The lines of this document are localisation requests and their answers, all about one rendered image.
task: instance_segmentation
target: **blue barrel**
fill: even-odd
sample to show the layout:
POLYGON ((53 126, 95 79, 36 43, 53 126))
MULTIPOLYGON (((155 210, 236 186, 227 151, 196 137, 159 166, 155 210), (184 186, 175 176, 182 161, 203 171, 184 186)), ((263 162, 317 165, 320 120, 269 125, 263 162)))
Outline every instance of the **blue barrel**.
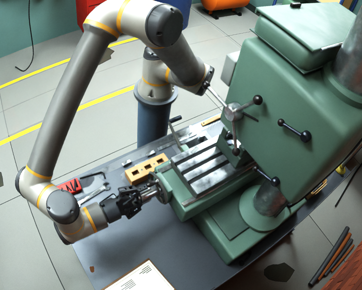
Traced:
POLYGON ((178 8, 183 15, 183 29, 189 24, 190 9, 193 0, 158 0, 159 2, 170 4, 178 8))

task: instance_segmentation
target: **green drill press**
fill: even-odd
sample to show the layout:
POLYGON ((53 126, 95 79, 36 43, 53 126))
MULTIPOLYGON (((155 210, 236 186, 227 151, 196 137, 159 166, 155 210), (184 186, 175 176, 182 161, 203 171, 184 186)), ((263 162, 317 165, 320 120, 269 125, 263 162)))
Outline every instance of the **green drill press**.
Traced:
POLYGON ((181 221, 226 264, 305 203, 362 139, 362 12, 338 3, 259 7, 219 136, 156 169, 181 221))

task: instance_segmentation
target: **red cabinet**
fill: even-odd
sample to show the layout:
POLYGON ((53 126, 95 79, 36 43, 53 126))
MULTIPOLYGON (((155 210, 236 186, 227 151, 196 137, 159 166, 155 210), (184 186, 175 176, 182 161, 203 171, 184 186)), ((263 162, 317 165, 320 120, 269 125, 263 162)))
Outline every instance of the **red cabinet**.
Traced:
POLYGON ((76 20, 81 31, 83 30, 83 22, 89 13, 93 11, 99 4, 106 0, 76 0, 76 20))

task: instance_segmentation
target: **machine lid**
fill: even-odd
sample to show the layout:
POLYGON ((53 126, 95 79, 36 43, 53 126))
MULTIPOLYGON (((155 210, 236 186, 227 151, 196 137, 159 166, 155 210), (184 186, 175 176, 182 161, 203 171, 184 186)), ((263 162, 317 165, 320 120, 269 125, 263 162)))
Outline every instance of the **machine lid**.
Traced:
POLYGON ((353 12, 339 3, 303 3, 300 8, 264 6, 258 7, 257 12, 311 52, 343 42, 356 18, 353 12))

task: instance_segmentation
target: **robotic arm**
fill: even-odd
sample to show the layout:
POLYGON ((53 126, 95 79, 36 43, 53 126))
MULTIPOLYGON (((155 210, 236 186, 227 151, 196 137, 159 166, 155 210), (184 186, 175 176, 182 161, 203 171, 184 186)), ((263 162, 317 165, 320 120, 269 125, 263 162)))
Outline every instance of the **robotic arm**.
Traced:
POLYGON ((173 96, 173 85, 201 96, 205 93, 202 82, 213 76, 213 68, 193 54, 182 35, 182 13, 168 4, 108 0, 88 15, 83 27, 84 34, 54 93, 30 159, 15 179, 17 191, 54 221, 65 244, 107 228, 122 215, 132 217, 142 203, 159 193, 152 184, 144 194, 130 187, 102 206, 95 202, 79 208, 71 193, 51 183, 68 130, 108 45, 123 33, 139 38, 148 47, 145 54, 151 59, 144 61, 135 92, 146 101, 168 100, 173 96))

